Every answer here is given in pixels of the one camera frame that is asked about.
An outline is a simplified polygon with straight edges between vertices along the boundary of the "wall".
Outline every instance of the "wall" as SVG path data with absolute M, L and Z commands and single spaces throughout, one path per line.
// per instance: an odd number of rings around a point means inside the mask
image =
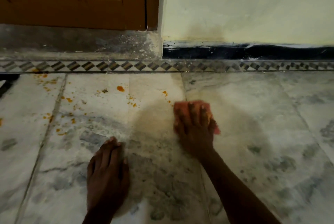
M 334 44 L 334 0 L 160 0 L 164 40 Z

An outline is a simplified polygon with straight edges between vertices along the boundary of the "turmeric stain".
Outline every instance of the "turmeric stain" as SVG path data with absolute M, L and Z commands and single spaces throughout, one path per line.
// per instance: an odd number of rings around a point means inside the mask
M 123 88 L 122 86 L 117 86 L 117 90 L 118 90 L 118 91 L 121 91 L 121 92 L 124 92 L 124 91 L 125 91 L 124 88 Z

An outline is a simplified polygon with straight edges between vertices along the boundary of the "marble floor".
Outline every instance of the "marble floor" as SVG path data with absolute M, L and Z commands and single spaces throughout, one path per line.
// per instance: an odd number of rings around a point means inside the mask
M 211 104 L 214 147 L 282 223 L 334 219 L 334 72 L 24 74 L 0 99 L 0 223 L 81 223 L 86 166 L 125 142 L 112 223 L 228 223 L 173 133 L 173 104 Z

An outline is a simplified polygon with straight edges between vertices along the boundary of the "baseboard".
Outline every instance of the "baseboard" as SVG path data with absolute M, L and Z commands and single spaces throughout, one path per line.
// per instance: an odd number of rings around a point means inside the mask
M 334 60 L 334 46 L 164 41 L 163 59 Z

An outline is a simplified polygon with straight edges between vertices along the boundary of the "diamond pattern border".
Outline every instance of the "diamond pattern border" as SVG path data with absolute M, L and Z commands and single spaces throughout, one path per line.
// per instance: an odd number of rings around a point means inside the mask
M 334 61 L 238 60 L 59 60 L 0 61 L 0 74 L 111 72 L 273 72 L 334 71 Z

